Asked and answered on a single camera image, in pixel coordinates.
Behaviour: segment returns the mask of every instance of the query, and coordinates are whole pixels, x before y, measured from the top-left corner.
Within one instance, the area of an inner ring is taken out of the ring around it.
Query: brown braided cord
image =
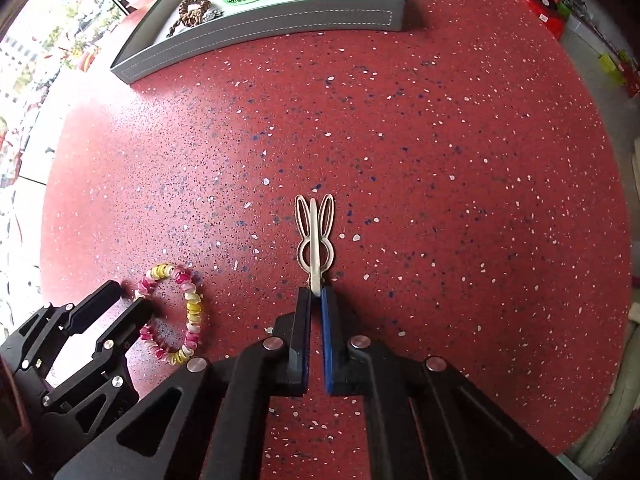
[[[190,6],[197,5],[197,9],[189,10]],[[168,38],[172,37],[175,32],[175,28],[181,23],[185,27],[195,27],[202,23],[204,13],[211,7],[209,0],[184,0],[180,7],[178,7],[178,19],[169,29],[169,33],[166,35]]]

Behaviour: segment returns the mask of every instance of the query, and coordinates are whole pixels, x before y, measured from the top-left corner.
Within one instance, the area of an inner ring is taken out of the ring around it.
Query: rabbit ear
[[[322,238],[329,237],[329,233],[331,232],[331,227],[334,225],[334,211],[335,211],[334,196],[330,194],[326,194],[322,199],[322,205],[320,206],[320,214],[318,215],[320,236]]]
[[[300,236],[303,238],[309,238],[311,236],[311,213],[309,212],[309,206],[306,204],[306,200],[302,195],[297,195],[295,200],[296,205],[296,225]]]

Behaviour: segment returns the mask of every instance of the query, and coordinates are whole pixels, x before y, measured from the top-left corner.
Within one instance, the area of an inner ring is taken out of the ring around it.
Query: gray pipe
[[[598,464],[614,445],[639,396],[640,329],[636,328],[622,356],[616,387],[575,460],[585,473],[591,476],[597,473]]]

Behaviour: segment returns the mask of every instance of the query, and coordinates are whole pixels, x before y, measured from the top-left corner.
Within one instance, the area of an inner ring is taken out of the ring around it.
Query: spiral hair tie
[[[171,277],[184,292],[187,300],[187,330],[184,333],[184,343],[177,351],[171,351],[166,345],[160,344],[154,339],[152,328],[147,324],[140,329],[140,339],[144,342],[149,352],[156,359],[170,365],[180,365],[187,362],[195,353],[200,342],[200,317],[202,296],[196,292],[196,286],[191,277],[182,267],[174,264],[160,264],[148,270],[138,282],[136,298],[146,298],[153,288],[165,278]]]

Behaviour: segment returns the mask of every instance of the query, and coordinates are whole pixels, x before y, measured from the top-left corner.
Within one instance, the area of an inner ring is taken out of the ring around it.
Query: gray floor
[[[630,99],[625,89],[604,73],[596,51],[577,34],[565,30],[561,44],[600,111],[620,170],[631,240],[640,241],[640,200],[631,166],[634,140],[640,137],[640,96]]]

